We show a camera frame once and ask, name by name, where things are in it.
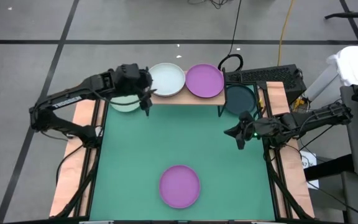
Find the gray floor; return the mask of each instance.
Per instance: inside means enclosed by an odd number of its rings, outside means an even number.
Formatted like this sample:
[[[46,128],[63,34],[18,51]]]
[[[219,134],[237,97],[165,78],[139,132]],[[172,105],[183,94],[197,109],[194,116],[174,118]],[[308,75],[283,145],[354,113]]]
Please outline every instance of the gray floor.
[[[358,0],[347,0],[358,11]],[[231,39],[237,1],[221,9],[210,3],[192,6],[186,0],[80,0],[68,40]],[[236,39],[278,40],[290,0],[243,0]],[[0,40],[58,40],[73,0],[0,0]],[[347,19],[323,19],[342,12],[339,0],[296,0],[285,40],[356,40]],[[229,45],[65,45],[49,93],[78,84],[85,77],[136,62],[153,66],[175,63],[183,69],[197,63],[217,65]],[[345,45],[284,45],[282,64],[295,63],[303,70],[306,86],[326,68],[326,57]],[[0,204],[29,127],[28,108],[40,95],[57,45],[0,44]],[[277,45],[234,45],[244,57],[243,69],[274,66]],[[237,67],[229,60],[228,70]],[[58,115],[71,119],[74,107]],[[319,131],[305,137],[313,138]],[[335,158],[349,152],[344,133],[330,130],[309,147]],[[62,159],[64,142],[35,134],[5,222],[47,218],[55,190],[55,169]],[[316,215],[335,220],[327,210]]]

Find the wooden board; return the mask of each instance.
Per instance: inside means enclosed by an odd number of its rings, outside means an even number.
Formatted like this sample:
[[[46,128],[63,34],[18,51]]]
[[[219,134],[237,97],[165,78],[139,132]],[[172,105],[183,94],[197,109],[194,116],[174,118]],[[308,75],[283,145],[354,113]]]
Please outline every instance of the wooden board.
[[[224,91],[212,98],[201,98],[190,92],[186,86],[176,95],[161,97],[152,95],[152,103],[156,105],[223,105]]]

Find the plate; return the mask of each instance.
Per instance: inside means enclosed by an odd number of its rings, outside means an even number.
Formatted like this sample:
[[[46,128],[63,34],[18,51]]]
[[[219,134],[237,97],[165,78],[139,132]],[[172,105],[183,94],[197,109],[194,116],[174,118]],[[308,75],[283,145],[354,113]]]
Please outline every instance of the plate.
[[[200,180],[196,172],[184,165],[168,168],[160,179],[160,196],[172,208],[186,208],[200,195]]]
[[[236,115],[253,111],[256,107],[255,93],[245,85],[230,85],[227,88],[226,109]]]
[[[150,68],[152,76],[152,90],[157,96],[173,96],[180,92],[185,85],[185,73],[178,66],[172,63],[160,63]]]
[[[139,97],[137,97],[137,95],[130,95],[130,96],[120,96],[120,97],[111,98],[110,101],[113,103],[130,103],[130,102],[136,101],[138,99],[139,99]],[[120,112],[130,112],[130,111],[134,111],[138,107],[140,107],[139,103],[134,103],[134,104],[127,105],[127,106],[114,105],[112,103],[110,105],[114,109],[116,109]]]
[[[224,79],[215,66],[200,64],[187,71],[186,86],[196,96],[211,98],[223,90]]]

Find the green mat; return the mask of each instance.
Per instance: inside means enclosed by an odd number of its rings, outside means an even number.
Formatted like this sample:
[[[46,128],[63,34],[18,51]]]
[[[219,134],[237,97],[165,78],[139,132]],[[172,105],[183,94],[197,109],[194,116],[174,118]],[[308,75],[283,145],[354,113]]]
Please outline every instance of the green mat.
[[[90,220],[274,220],[262,142],[243,151],[223,134],[238,122],[216,106],[153,105],[144,111],[108,110]],[[201,182],[185,209],[164,204],[163,171],[183,164]]]

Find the white plate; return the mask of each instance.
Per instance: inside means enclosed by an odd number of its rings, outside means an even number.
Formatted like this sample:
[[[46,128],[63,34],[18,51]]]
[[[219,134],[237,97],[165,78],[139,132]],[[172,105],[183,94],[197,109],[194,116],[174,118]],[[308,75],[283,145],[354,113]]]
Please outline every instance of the white plate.
[[[172,63],[160,63],[149,70],[152,79],[152,90],[157,96],[173,96],[185,85],[185,73]]]
[[[115,98],[111,98],[111,102],[113,103],[130,103],[133,101],[138,100],[139,97],[137,97],[137,95],[131,95],[131,96],[120,96],[120,97],[115,97]],[[131,105],[127,105],[127,106],[121,106],[121,105],[114,105],[114,104],[110,104],[114,109],[120,111],[120,112],[130,112],[130,111],[134,111],[136,110],[140,104],[139,103],[134,103]]]

